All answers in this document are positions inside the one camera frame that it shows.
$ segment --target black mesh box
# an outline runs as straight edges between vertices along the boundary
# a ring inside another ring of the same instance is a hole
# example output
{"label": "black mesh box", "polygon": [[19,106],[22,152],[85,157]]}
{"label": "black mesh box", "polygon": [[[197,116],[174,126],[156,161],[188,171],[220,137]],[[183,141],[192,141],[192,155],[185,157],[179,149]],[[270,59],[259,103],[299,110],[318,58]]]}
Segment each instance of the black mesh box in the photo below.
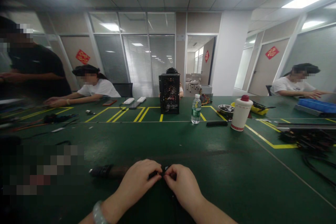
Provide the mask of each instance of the black mesh box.
{"label": "black mesh box", "polygon": [[180,112],[180,74],[159,75],[161,114]]}

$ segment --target bottle cap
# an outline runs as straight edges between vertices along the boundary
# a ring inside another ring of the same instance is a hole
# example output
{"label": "bottle cap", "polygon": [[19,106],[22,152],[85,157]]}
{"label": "bottle cap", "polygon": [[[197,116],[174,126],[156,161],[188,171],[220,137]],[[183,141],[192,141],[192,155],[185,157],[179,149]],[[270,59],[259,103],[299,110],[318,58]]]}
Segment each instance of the bottle cap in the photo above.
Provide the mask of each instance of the bottle cap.
{"label": "bottle cap", "polygon": [[244,102],[247,102],[250,100],[249,96],[244,94],[242,97],[241,97],[241,100],[244,101]]}

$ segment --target bracelet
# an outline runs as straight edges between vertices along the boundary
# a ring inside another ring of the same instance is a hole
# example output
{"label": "bracelet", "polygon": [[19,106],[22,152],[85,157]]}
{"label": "bracelet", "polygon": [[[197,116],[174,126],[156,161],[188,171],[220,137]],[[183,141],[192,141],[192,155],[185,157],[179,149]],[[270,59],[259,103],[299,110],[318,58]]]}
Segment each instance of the bracelet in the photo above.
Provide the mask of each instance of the bracelet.
{"label": "bracelet", "polygon": [[92,214],[93,214],[93,219],[95,224],[109,224],[105,217],[103,216],[102,210],[100,208],[102,201],[98,201],[92,210]]}

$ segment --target white plastic bottle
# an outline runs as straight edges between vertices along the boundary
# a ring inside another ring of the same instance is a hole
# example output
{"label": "white plastic bottle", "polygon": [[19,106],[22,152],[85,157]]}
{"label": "white plastic bottle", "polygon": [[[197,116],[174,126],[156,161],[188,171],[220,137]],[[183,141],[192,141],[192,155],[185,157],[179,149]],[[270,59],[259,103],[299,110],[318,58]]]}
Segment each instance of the white plastic bottle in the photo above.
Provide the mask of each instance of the white plastic bottle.
{"label": "white plastic bottle", "polygon": [[253,101],[250,100],[248,95],[243,95],[236,100],[231,128],[237,131],[243,131],[247,118],[249,116]]}
{"label": "white plastic bottle", "polygon": [[201,108],[202,103],[200,100],[200,95],[195,94],[195,99],[192,102],[192,111],[191,111],[191,121],[193,124],[199,123],[201,117]]}

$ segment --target blue plastic tray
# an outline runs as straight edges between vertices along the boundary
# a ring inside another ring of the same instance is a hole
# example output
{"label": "blue plastic tray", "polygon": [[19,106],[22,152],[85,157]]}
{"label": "blue plastic tray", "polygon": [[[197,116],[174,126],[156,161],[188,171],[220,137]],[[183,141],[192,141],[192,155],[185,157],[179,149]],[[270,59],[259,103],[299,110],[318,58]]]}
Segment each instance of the blue plastic tray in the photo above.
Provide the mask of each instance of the blue plastic tray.
{"label": "blue plastic tray", "polygon": [[308,107],[323,113],[336,113],[336,104],[314,99],[300,99],[298,105]]}

